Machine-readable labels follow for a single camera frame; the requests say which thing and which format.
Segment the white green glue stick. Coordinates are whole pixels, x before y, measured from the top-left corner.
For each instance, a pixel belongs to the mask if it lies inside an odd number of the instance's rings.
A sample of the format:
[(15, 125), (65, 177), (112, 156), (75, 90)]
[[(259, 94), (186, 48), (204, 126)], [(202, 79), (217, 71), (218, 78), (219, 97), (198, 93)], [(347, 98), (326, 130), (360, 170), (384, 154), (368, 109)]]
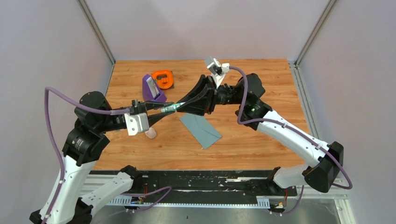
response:
[(162, 107), (160, 109), (161, 112), (175, 112), (180, 106), (182, 106), (184, 104), (184, 102), (182, 103), (175, 103), (175, 104), (171, 104), (165, 107)]

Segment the grey-green envelope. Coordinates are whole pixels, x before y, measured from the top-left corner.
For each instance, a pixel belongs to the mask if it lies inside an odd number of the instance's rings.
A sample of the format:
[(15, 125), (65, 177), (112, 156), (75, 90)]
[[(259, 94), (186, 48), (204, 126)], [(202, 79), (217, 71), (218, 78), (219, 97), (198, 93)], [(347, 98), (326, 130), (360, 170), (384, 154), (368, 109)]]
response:
[(214, 128), (204, 116), (185, 114), (180, 121), (199, 142), (203, 149), (216, 143), (222, 135)]

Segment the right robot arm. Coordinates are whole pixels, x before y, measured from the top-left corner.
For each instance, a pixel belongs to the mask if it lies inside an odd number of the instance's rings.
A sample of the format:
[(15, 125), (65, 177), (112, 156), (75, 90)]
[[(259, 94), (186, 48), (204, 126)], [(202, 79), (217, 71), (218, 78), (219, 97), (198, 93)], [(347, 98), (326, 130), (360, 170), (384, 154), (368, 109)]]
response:
[(276, 167), (267, 177), (267, 190), (278, 195), (291, 186), (309, 185), (327, 193), (343, 165), (343, 146), (338, 142), (319, 140), (279, 115), (261, 100), (265, 93), (257, 74), (239, 79), (236, 85), (215, 86), (211, 76), (201, 75), (194, 88), (181, 100), (177, 112), (204, 116), (216, 105), (239, 105), (237, 120), (255, 131), (264, 133), (295, 152), (303, 165), (290, 168)]

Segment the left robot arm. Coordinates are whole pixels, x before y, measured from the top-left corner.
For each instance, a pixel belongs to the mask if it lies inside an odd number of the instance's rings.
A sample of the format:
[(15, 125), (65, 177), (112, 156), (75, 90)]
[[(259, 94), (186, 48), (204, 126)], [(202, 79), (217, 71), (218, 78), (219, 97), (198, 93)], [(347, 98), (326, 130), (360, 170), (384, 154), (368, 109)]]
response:
[(77, 120), (63, 149), (56, 151), (60, 171), (53, 190), (45, 205), (30, 215), (30, 221), (35, 224), (89, 224), (118, 195), (143, 189), (142, 173), (128, 165), (101, 187), (80, 194), (87, 176), (110, 142), (106, 133), (120, 129), (126, 129), (129, 135), (146, 132), (167, 116), (166, 112), (152, 115), (147, 112), (169, 105), (133, 100), (129, 107), (113, 109), (99, 91), (88, 92), (72, 104)]

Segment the pink toy microphone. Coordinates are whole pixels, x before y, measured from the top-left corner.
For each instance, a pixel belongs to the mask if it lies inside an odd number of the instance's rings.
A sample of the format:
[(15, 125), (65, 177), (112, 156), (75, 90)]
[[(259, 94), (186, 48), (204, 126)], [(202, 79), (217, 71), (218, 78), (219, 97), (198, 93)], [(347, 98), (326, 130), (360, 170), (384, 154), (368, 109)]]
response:
[(145, 131), (145, 135), (149, 139), (154, 139), (157, 136), (157, 133), (154, 128), (150, 127), (147, 131)]

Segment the purple stand with device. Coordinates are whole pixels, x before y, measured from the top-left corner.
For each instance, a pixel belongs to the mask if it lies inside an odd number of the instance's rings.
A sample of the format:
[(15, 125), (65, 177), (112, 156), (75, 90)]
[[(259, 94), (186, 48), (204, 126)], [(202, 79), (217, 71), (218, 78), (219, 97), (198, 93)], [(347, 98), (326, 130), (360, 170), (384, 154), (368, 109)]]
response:
[(142, 78), (142, 97), (144, 101), (156, 101), (165, 103), (167, 97), (151, 75), (146, 74)]

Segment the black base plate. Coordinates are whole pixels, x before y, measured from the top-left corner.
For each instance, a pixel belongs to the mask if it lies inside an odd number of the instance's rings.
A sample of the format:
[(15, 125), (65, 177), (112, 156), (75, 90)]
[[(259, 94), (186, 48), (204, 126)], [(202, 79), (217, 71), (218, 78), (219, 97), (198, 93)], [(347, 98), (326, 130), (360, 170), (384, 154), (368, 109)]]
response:
[(270, 196), (281, 201), (297, 196), (295, 187), (281, 189), (271, 184), (269, 170), (196, 170), (143, 171), (142, 178), (128, 193), (142, 194), (162, 189), (146, 197), (153, 203), (166, 193), (162, 203), (179, 204), (256, 204), (257, 196)]

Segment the aluminium frame rail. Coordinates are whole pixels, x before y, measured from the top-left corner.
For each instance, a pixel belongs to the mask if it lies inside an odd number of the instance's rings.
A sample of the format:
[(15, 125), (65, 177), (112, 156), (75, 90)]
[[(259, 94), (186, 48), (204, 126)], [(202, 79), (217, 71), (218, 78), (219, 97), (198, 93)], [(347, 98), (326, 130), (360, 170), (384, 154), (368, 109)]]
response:
[(311, 187), (295, 187), (297, 196), (283, 201), (257, 196), (256, 204), (162, 203), (172, 187), (153, 203), (130, 196), (111, 200), (92, 219), (93, 224), (353, 224), (343, 189), (320, 193)]

